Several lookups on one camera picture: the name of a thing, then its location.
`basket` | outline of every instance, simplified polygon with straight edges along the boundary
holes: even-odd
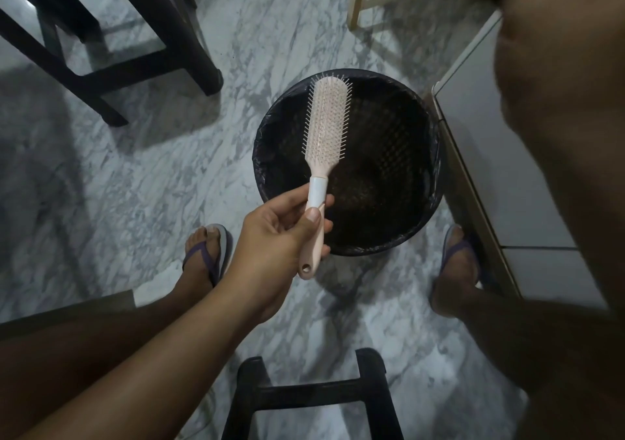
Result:
[[[336,255],[385,251],[423,228],[442,198],[444,147],[433,115],[402,83],[379,73],[336,69],[289,88],[264,116],[253,164],[263,201],[308,182],[302,153],[309,86],[334,75],[352,83],[345,156],[329,176],[336,203],[325,242]]]

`marble floor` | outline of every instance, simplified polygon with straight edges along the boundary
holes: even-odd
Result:
[[[105,44],[62,34],[68,65],[87,73],[162,47],[126,0],[82,0]],[[0,321],[133,289],[179,264],[204,223],[235,235],[261,203],[252,169],[258,124],[282,91],[337,67],[371,69],[420,94],[492,13],[473,0],[409,0],[346,26],[348,0],[197,0],[224,75],[205,97],[180,71],[110,97],[131,124],[108,128],[54,80],[0,42]],[[32,7],[0,0],[40,38]],[[386,254],[330,257],[294,283],[283,308],[241,344],[181,437],[221,436],[236,369],[261,355],[274,384],[357,376],[354,350],[377,349],[406,439],[510,438],[524,399],[465,328],[433,314],[427,288],[451,222]],[[252,438],[365,439],[360,404],[255,415]]]

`cabinet door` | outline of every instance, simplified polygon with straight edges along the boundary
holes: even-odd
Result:
[[[607,307],[578,251],[504,249],[504,255],[524,298]]]
[[[491,19],[437,87],[437,100],[501,246],[575,247],[541,171],[506,126]]]

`hairbrush bristle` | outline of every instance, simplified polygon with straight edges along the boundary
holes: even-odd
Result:
[[[329,172],[344,156],[351,83],[322,76],[311,84],[304,130],[304,155],[311,167]]]

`forearm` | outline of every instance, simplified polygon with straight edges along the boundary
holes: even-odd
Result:
[[[625,111],[519,129],[607,303],[625,321]]]
[[[133,356],[24,435],[25,439],[175,436],[253,327],[226,279]]]

